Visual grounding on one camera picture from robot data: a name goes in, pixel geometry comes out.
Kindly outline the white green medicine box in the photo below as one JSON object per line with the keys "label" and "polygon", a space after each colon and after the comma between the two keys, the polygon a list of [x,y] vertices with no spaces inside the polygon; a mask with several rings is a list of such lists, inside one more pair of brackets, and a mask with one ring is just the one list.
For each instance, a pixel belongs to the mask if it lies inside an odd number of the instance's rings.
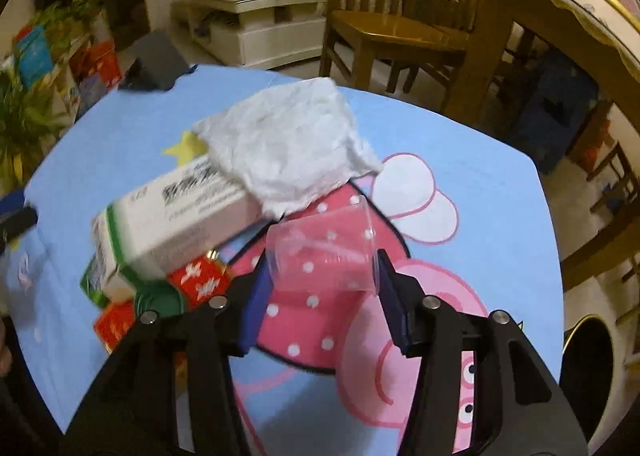
{"label": "white green medicine box", "polygon": [[122,303],[262,218],[245,188],[200,156],[111,202],[93,220],[80,286],[98,306]]}

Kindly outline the clear plastic cup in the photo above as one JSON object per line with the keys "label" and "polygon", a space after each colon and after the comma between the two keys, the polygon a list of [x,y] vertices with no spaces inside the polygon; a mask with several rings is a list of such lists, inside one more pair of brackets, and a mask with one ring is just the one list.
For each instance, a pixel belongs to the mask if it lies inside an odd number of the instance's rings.
{"label": "clear plastic cup", "polygon": [[279,291],[378,292],[375,232],[361,196],[339,209],[271,226],[265,254]]}

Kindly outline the white tissue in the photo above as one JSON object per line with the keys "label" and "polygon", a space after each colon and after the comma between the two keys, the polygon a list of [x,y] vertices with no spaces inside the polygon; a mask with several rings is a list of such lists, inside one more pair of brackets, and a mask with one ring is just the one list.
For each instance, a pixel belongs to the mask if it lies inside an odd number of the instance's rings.
{"label": "white tissue", "polygon": [[269,86],[193,127],[209,159],[280,220],[383,163],[330,78]]}

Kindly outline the black round trash bin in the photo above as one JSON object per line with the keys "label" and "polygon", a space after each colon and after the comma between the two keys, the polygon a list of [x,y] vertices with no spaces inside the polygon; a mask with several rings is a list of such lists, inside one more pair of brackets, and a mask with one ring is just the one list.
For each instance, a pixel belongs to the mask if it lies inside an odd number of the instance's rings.
{"label": "black round trash bin", "polygon": [[614,350],[598,315],[586,315],[564,335],[560,388],[587,442],[596,433],[611,394]]}

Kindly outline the green bottle cap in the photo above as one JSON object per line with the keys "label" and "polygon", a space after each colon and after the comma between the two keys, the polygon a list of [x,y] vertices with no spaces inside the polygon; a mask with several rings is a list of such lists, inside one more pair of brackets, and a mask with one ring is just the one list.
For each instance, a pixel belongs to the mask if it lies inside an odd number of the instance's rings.
{"label": "green bottle cap", "polygon": [[134,296],[134,315],[140,318],[145,312],[155,312],[160,318],[181,315],[188,310],[186,298],[167,280],[142,283]]}

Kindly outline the red cigarette pack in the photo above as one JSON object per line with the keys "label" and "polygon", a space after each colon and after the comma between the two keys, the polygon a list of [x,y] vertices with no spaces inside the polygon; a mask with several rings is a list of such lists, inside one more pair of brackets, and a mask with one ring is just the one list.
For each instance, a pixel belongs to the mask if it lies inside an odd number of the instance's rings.
{"label": "red cigarette pack", "polygon": [[208,251],[122,303],[100,298],[102,312],[93,330],[107,352],[112,353],[143,312],[150,309],[160,317],[189,312],[215,295],[224,294],[232,278],[231,268],[218,253]]}

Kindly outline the blue gift bag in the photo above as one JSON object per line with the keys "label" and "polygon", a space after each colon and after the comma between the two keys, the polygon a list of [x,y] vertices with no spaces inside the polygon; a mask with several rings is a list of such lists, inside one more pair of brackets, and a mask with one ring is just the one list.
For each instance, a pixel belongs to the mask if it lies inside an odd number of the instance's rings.
{"label": "blue gift bag", "polygon": [[18,72],[22,82],[31,88],[54,67],[49,43],[42,26],[32,26],[14,44]]}

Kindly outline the red gift box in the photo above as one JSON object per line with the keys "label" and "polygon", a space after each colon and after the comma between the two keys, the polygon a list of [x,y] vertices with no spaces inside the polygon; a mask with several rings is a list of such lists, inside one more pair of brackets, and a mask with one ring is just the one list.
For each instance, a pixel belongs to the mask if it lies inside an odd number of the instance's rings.
{"label": "red gift box", "polygon": [[70,58],[70,70],[76,81],[99,75],[107,90],[122,81],[114,41],[82,44]]}

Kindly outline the right side wooden chair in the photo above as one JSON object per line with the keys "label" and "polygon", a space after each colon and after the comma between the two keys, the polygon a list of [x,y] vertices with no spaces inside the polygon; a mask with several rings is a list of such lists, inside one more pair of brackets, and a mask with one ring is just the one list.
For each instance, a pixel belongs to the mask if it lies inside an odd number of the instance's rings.
{"label": "right side wooden chair", "polygon": [[616,143],[588,174],[587,182],[607,168],[615,174],[615,182],[609,190],[603,191],[589,211],[598,214],[609,203],[614,205],[615,211],[610,210],[612,219],[593,238],[561,262],[564,292],[624,262],[629,262],[630,270],[622,282],[639,277],[639,176],[631,168],[620,143]]}

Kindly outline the blue cartoon tablecloth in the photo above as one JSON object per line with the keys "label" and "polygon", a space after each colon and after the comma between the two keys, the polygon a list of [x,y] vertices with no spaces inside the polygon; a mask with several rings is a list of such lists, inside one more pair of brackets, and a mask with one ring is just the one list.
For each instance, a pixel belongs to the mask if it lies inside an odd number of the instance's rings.
{"label": "blue cartoon tablecloth", "polygon": [[[202,66],[167,92],[113,90],[62,138],[26,189],[37,226],[2,260],[26,365],[66,427],[106,360],[98,311],[80,289],[93,216],[170,171],[181,134],[201,119],[284,82],[276,72]],[[361,134],[381,157],[413,153],[457,209],[443,243],[408,239],[426,275],[467,283],[486,309],[523,326],[550,372],[561,368],[562,283],[551,215],[529,157],[469,127],[394,98],[345,90]],[[391,455],[400,433],[342,403],[336,379],[260,351],[232,363],[261,455]]]}

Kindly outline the black phone stand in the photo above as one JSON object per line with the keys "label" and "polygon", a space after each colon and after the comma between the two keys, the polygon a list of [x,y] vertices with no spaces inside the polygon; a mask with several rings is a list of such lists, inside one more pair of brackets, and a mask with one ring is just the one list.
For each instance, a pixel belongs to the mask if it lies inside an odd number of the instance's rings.
{"label": "black phone stand", "polygon": [[132,46],[134,62],[126,71],[119,90],[154,92],[171,90],[178,78],[192,74],[198,66],[188,64],[168,34],[156,30]]}

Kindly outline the white coffee table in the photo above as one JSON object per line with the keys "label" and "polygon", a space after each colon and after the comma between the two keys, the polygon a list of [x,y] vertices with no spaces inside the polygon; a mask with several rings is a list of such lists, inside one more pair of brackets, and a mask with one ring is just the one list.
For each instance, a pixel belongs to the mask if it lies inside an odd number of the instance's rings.
{"label": "white coffee table", "polygon": [[269,70],[321,55],[328,0],[174,0],[171,15],[221,64]]}

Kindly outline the blue plastic stool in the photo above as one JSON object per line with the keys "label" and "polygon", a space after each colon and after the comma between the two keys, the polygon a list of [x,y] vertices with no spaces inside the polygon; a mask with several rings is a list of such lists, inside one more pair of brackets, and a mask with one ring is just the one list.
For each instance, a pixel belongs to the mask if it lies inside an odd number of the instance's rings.
{"label": "blue plastic stool", "polygon": [[542,174],[551,173],[574,142],[599,98],[591,76],[562,55],[547,55],[532,79],[508,130],[508,143],[525,153]]}

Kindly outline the wooden dining table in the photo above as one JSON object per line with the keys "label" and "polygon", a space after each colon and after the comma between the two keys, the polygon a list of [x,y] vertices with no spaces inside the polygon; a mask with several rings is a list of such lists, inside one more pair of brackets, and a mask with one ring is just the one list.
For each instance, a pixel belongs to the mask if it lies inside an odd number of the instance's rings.
{"label": "wooden dining table", "polygon": [[480,106],[498,72],[514,23],[533,32],[587,72],[606,100],[639,126],[639,59],[574,0],[483,0],[444,115],[484,127]]}

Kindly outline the near wooden chair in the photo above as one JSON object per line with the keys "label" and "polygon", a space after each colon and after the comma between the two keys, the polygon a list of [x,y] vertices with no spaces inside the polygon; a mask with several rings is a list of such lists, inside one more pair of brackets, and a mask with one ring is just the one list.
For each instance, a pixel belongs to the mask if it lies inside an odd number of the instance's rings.
{"label": "near wooden chair", "polygon": [[319,74],[337,68],[349,86],[369,90],[373,66],[459,66],[465,37],[414,18],[418,0],[328,0]]}

